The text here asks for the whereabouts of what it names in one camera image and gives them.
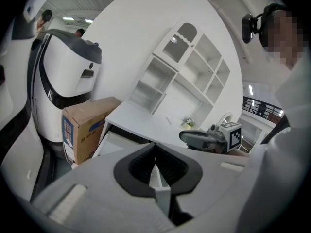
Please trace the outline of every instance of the white desk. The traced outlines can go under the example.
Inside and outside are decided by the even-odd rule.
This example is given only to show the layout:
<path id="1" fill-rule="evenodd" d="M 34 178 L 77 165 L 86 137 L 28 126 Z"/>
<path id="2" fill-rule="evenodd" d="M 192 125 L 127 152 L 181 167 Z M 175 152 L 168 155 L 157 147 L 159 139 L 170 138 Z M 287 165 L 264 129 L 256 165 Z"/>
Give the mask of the white desk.
<path id="1" fill-rule="evenodd" d="M 186 143 L 179 139 L 181 129 L 173 127 L 167 119 L 153 116 L 138 105 L 127 101 L 119 105 L 105 120 L 107 125 L 110 123 L 153 142 L 187 147 Z"/>

